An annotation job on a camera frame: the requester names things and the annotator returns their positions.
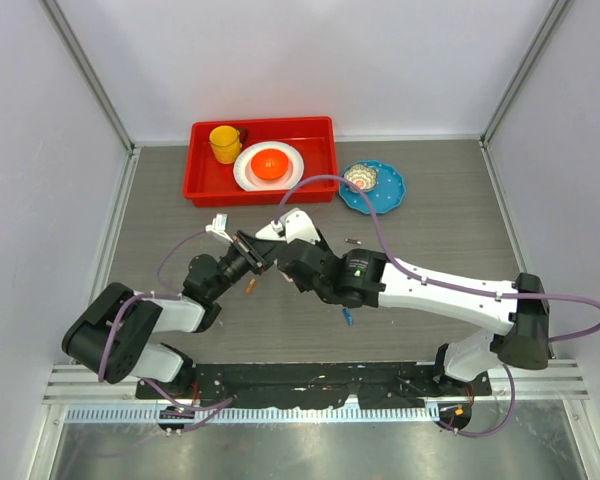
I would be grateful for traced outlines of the white red remote control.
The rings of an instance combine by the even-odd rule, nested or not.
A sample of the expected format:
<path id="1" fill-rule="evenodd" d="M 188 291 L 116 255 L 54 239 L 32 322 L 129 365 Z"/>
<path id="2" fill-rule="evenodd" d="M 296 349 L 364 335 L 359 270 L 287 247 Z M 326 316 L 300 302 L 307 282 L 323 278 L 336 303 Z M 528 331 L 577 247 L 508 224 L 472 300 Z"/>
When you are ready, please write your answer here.
<path id="1" fill-rule="evenodd" d="M 283 241 L 285 239 L 284 226 L 279 221 L 272 221 L 260 229 L 255 238 L 267 241 Z"/>

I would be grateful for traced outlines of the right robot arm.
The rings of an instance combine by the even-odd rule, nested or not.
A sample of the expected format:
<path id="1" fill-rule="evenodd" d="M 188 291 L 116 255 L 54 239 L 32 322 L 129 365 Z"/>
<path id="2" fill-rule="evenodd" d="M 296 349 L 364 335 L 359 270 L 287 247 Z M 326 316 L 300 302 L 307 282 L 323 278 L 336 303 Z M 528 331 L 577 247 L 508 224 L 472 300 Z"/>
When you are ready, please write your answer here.
<path id="1" fill-rule="evenodd" d="M 301 292 L 348 309 L 405 308 L 477 327 L 468 338 L 442 345 L 431 380 L 452 395 L 500 364 L 543 370 L 549 361 L 549 305 L 543 284 L 521 273 L 512 282 L 482 281 L 415 267 L 386 254 L 353 249 L 336 256 L 325 241 L 293 238 L 276 260 Z"/>

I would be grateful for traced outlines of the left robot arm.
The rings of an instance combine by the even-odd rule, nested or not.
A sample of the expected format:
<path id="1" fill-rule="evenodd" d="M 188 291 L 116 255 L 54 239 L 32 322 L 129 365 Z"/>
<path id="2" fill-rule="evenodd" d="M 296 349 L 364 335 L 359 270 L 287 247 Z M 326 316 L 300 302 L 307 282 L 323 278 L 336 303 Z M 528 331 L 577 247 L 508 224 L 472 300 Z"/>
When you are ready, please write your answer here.
<path id="1" fill-rule="evenodd" d="M 129 377 L 156 384 L 170 398 L 185 397 L 195 383 L 193 360 L 164 343 L 157 333 L 202 333 L 218 317 L 218 299 L 243 276 L 261 274 L 287 241 L 238 231 L 226 254 L 199 254 L 189 263 L 182 287 L 170 294 L 136 292 L 113 282 L 89 304 L 65 333 L 62 351 L 97 375 L 117 384 Z"/>

